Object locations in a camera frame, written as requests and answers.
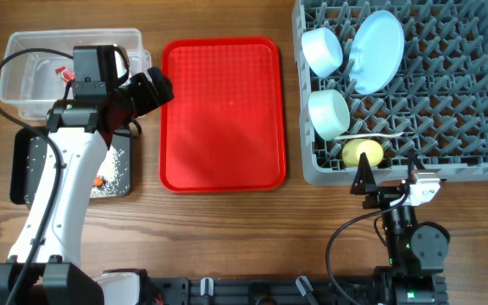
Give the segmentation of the red snack wrapper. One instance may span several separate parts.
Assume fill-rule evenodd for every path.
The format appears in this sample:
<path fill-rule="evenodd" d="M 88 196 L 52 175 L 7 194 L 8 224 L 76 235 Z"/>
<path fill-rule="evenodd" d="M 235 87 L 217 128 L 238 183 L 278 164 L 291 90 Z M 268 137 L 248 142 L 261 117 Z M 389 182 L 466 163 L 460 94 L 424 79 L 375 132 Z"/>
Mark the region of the red snack wrapper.
<path fill-rule="evenodd" d="M 56 69 L 55 73 L 65 84 L 75 79 L 75 73 L 65 66 Z"/>

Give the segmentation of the orange carrot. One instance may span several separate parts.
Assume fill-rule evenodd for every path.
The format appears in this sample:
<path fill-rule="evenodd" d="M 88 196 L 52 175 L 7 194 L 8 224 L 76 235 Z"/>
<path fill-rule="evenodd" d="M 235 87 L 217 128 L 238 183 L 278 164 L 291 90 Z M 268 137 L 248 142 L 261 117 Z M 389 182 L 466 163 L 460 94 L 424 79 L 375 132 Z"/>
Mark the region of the orange carrot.
<path fill-rule="evenodd" d="M 94 182 L 93 182 L 93 185 L 94 186 L 101 186 L 103 183 L 104 183 L 104 181 L 101 177 L 96 177 Z"/>

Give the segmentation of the white plastic spoon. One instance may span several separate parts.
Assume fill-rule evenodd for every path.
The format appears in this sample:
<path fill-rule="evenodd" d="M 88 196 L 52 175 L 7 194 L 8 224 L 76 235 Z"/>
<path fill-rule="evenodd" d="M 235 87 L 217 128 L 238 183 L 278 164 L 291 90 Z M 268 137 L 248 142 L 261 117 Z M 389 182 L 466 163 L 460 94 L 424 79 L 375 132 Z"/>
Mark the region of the white plastic spoon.
<path fill-rule="evenodd" d="M 397 132 L 391 134 L 384 134 L 384 133 L 365 133 L 365 134 L 355 134 L 355 135 L 341 135 L 335 137 L 332 141 L 345 141 L 345 140 L 355 140 L 355 139 L 363 139 L 363 138 L 372 138 L 372 137 L 379 137 L 379 138 L 398 138 L 403 136 L 404 132 Z"/>

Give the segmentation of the yellow plastic cup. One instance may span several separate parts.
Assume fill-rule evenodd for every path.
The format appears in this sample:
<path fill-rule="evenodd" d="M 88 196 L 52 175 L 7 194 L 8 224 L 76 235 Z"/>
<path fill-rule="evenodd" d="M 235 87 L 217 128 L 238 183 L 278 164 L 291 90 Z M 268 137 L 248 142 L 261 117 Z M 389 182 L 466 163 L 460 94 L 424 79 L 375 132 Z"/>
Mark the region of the yellow plastic cup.
<path fill-rule="evenodd" d="M 365 153 L 370 166 L 377 166 L 384 157 L 382 146 L 374 140 L 354 139 L 342 149 L 342 161 L 347 167 L 358 167 L 361 154 Z"/>

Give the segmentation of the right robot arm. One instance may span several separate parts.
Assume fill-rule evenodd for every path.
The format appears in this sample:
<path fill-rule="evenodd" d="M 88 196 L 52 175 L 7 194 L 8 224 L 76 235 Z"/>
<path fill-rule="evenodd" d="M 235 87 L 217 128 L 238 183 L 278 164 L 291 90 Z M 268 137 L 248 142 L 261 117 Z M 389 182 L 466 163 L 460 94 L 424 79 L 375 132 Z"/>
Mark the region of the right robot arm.
<path fill-rule="evenodd" d="M 415 208 L 431 202 L 441 179 L 413 156 L 408 156 L 408 177 L 399 186 L 377 186 L 367 155 L 359 156 L 351 194 L 364 195 L 363 208 L 377 209 L 385 233 L 390 264 L 374 269 L 370 304 L 440 304 L 446 300 L 444 271 L 451 240 L 448 231 L 434 222 L 419 223 Z"/>

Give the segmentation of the light blue plate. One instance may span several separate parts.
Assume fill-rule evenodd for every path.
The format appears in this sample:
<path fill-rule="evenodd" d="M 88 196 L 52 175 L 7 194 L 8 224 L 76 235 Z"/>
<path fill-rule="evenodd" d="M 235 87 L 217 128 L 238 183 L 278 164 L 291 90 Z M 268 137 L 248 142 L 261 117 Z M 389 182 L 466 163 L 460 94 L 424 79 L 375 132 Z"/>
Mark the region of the light blue plate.
<path fill-rule="evenodd" d="M 400 21 L 387 10 L 372 13 L 360 25 L 349 54 L 353 61 L 349 78 L 356 81 L 354 90 L 368 95 L 384 88 L 399 70 L 403 53 Z"/>

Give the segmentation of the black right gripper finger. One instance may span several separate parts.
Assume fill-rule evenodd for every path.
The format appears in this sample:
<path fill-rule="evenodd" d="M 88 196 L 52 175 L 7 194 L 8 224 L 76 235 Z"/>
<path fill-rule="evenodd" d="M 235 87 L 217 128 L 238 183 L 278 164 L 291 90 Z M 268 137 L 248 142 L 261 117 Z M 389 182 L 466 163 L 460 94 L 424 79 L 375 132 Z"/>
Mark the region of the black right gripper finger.
<path fill-rule="evenodd" d="M 408 179 L 410 180 L 412 178 L 412 172 L 415 166 L 415 161 L 416 161 L 415 154 L 413 152 L 410 152 L 408 154 Z"/>
<path fill-rule="evenodd" d="M 353 195 L 376 193 L 376 182 L 365 152 L 362 152 L 359 156 L 358 169 L 350 193 Z"/>

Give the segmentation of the light blue bowl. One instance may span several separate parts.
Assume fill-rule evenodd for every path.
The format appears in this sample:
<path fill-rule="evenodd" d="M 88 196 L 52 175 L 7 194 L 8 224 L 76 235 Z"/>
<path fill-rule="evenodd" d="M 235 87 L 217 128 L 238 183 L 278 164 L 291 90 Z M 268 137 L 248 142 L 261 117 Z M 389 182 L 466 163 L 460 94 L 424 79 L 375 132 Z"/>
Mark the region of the light blue bowl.
<path fill-rule="evenodd" d="M 304 32 L 301 44 L 308 66 L 318 77 L 327 78 L 341 67 L 341 44 L 328 28 L 321 27 Z"/>

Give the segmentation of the green bowl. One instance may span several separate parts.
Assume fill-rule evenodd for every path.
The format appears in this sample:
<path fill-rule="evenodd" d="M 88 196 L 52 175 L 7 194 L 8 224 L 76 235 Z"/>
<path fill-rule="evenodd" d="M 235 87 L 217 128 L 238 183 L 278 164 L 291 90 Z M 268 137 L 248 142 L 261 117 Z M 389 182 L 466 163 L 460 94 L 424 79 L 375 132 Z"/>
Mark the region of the green bowl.
<path fill-rule="evenodd" d="M 349 129 L 349 108 L 337 90 L 313 91 L 308 99 L 308 112 L 315 131 L 326 141 Z"/>

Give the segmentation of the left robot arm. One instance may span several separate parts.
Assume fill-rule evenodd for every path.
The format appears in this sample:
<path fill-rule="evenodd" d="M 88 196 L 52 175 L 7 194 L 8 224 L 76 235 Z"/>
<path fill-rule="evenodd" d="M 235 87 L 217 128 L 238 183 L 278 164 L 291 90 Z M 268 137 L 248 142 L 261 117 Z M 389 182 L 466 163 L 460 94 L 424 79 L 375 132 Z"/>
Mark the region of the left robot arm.
<path fill-rule="evenodd" d="M 36 195 L 8 258 L 0 263 L 0 304 L 158 304 L 143 269 L 114 269 L 97 278 L 80 267 L 80 245 L 94 179 L 121 128 L 174 97 L 155 67 L 120 74 L 118 45 L 78 46 L 75 77 L 30 132 L 47 144 Z"/>

